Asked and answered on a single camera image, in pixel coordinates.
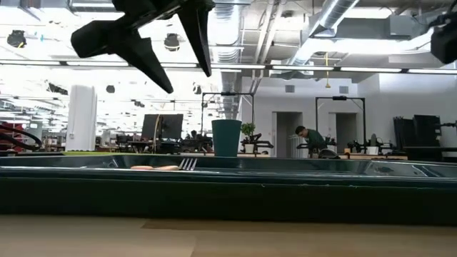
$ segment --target dark green bin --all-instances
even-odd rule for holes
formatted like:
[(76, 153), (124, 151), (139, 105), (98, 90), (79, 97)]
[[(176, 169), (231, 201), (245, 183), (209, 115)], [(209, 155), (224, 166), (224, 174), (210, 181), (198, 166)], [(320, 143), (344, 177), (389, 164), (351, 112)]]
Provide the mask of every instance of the dark green bin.
[(215, 120), (213, 126), (214, 155), (236, 157), (240, 141), (241, 121)]

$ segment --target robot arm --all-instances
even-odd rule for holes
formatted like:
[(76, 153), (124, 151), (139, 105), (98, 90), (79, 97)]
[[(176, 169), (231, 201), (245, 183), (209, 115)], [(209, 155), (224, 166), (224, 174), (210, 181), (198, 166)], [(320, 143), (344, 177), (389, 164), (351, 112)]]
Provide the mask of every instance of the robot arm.
[(170, 94), (173, 86), (152, 50), (151, 39), (142, 39), (138, 29), (178, 14), (200, 67), (211, 75), (207, 27), (212, 0), (113, 0), (113, 5), (125, 13), (121, 18), (92, 21), (71, 35), (71, 45), (79, 57), (117, 54)]

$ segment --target ceiling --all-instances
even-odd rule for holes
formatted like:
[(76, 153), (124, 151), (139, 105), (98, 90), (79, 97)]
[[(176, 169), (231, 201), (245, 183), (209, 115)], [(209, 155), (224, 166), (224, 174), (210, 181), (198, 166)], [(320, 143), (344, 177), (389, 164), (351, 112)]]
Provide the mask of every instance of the ceiling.
[[(14, 1), (2, 1), (0, 6), (0, 59), (3, 60), (55, 60), (55, 61), (103, 61), (105, 66), (80, 67), (45, 67), (45, 66), (0, 66), (0, 98), (3, 111), (0, 109), (2, 120), (43, 121), (47, 128), (59, 131), (65, 128), (68, 120), (68, 96), (52, 92), (49, 84), (53, 84), (71, 92), (75, 84), (95, 86), (98, 94), (97, 121), (99, 133), (104, 129), (119, 131), (140, 131), (144, 114), (154, 113), (183, 113), (185, 114), (184, 133), (201, 126), (201, 94), (195, 94), (193, 89), (200, 86), (203, 92), (220, 92), (224, 88), (225, 71), (215, 70), (211, 78), (196, 70), (169, 69), (167, 74), (175, 91), (166, 94), (141, 72), (133, 69), (118, 69), (109, 67), (109, 62), (123, 61), (116, 55), (103, 55), (81, 60), (73, 50), (71, 33), (83, 25), (99, 20), (114, 20), (122, 14), (94, 11), (93, 9), (70, 10), (63, 6), (44, 8), (6, 6)], [(109, 3), (109, 1), (74, 1), (74, 3)], [(216, 53), (227, 49), (239, 49), (238, 62), (252, 64), (256, 56), (259, 37), (262, 35), (266, 10), (273, 0), (238, 0), (236, 8), (240, 10), (240, 26), (236, 31), (238, 40), (235, 45), (222, 44), (229, 37), (229, 30), (216, 19), (214, 13), (209, 17), (209, 45), (213, 62), (217, 62)], [(447, 7), (448, 0), (394, 1), (394, 0), (361, 0), (356, 8), (346, 14), (346, 18), (384, 19), (397, 8), (408, 5), (408, 10), (428, 11)], [(307, 17), (317, 14), (322, 7), (322, 0), (315, 1), (282, 1), (285, 4), (282, 14), (287, 17), (275, 18), (276, 6), (271, 15), (270, 26), (267, 26), (266, 39), (261, 44), (262, 51), (268, 49), (264, 62), (283, 61), (291, 58), (301, 45), (301, 32)], [(27, 45), (24, 48), (14, 48), (7, 44), (6, 38), (12, 30), (25, 32)], [(171, 52), (165, 49), (164, 39), (167, 34), (179, 35), (180, 49)], [(187, 41), (179, 19), (174, 16), (166, 21), (154, 21), (140, 29), (142, 37), (150, 37), (153, 49), (161, 62), (167, 63), (196, 63), (196, 57)], [(425, 44), (420, 51), (413, 54), (380, 53), (376, 46), (354, 46), (355, 50), (332, 48), (328, 56), (313, 54), (309, 61), (315, 65), (339, 66), (382, 66), (382, 67), (439, 67), (441, 64), (428, 53)], [(236, 76), (251, 76), (250, 73), (236, 73)], [(326, 72), (314, 72), (314, 78), (324, 78)], [(349, 78), (357, 82), (357, 73), (334, 73), (331, 77)], [(108, 85), (113, 85), (115, 93), (106, 91)], [(132, 100), (140, 101), (144, 107), (135, 106)], [(211, 99), (209, 107), (204, 111), (204, 128), (211, 129), (211, 120), (223, 118), (227, 103), (220, 96)]]

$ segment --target man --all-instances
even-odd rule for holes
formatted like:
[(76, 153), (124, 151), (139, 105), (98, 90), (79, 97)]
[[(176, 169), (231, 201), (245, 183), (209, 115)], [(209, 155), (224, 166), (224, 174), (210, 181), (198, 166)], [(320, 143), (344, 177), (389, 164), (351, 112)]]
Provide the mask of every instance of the man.
[(305, 128), (304, 126), (298, 126), (295, 129), (295, 134), (298, 136), (305, 138), (308, 142), (308, 148), (310, 150), (318, 149), (319, 151), (322, 149), (327, 148), (326, 142), (323, 137), (320, 135), (319, 132)]

